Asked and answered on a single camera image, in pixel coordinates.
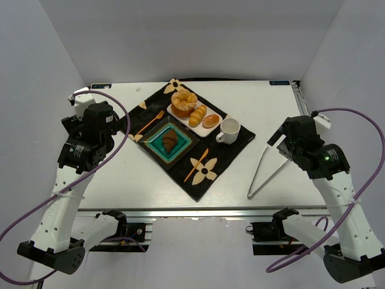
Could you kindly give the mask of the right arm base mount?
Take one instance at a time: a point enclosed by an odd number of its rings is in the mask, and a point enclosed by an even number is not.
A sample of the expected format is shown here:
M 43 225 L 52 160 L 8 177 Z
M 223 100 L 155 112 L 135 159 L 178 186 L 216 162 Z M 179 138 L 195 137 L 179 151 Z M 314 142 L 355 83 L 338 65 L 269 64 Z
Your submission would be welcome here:
M 285 256 L 294 253 L 297 249 L 300 253 L 307 249 L 306 246 L 292 237 L 279 237 L 271 222 L 253 222 L 245 232 L 252 238 L 254 256 Z

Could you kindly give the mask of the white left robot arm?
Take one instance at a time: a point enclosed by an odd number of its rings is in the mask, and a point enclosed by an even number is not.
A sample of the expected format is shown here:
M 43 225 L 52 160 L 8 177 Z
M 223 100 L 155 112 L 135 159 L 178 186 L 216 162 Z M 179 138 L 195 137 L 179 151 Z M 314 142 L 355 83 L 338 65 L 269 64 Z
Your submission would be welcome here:
M 58 158 L 53 200 L 31 239 L 19 245 L 20 256 L 71 275 L 87 251 L 107 238 L 125 235 L 126 216 L 117 210 L 98 213 L 89 225 L 72 229 L 88 184 L 114 147 L 118 119 L 113 107 L 103 101 L 90 104 L 82 117 L 62 120 L 69 137 Z

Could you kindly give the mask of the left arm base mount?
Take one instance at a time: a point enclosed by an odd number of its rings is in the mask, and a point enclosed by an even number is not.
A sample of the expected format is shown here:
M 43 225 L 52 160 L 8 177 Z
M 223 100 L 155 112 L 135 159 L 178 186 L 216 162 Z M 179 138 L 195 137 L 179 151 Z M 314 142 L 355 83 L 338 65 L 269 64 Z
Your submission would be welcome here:
M 92 247 L 90 252 L 141 252 L 149 248 L 147 244 L 150 237 L 150 224 L 143 222 L 128 222 L 126 214 L 117 210 L 97 213 L 95 220 L 101 217 L 113 217 L 117 221 L 115 233 L 106 237 L 98 245 Z

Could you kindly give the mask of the brown chocolate croissant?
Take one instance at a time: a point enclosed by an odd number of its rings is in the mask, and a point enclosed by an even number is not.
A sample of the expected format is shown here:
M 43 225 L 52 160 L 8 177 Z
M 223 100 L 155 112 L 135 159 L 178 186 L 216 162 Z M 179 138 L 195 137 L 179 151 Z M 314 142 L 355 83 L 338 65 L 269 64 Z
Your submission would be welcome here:
M 162 144 L 167 153 L 170 153 L 174 149 L 174 147 L 178 144 L 178 136 L 174 129 L 168 130 L 162 136 Z

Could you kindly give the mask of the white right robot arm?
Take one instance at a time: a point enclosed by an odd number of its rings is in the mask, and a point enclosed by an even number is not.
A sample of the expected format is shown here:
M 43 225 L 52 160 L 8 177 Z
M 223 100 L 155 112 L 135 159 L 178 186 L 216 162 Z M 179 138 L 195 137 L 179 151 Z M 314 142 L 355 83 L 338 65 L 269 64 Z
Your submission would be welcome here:
M 334 226 L 325 232 L 285 208 L 273 215 L 272 227 L 278 238 L 292 237 L 315 252 L 329 275 L 343 284 L 384 268 L 384 246 L 379 241 L 359 204 L 350 165 L 336 144 L 325 144 L 319 128 L 329 129 L 319 116 L 288 117 L 268 140 L 273 146 L 281 136 L 279 152 L 305 171 L 320 192 Z

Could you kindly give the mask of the metal tongs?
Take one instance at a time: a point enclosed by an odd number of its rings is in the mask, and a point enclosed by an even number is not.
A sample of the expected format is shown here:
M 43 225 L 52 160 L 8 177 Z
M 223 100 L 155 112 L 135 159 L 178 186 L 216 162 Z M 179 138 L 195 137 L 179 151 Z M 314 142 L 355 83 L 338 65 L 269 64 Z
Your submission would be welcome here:
M 289 160 L 278 153 L 275 148 L 266 146 L 258 161 L 256 171 L 248 188 L 246 197 L 254 198 L 264 186 L 272 181 L 287 165 Z

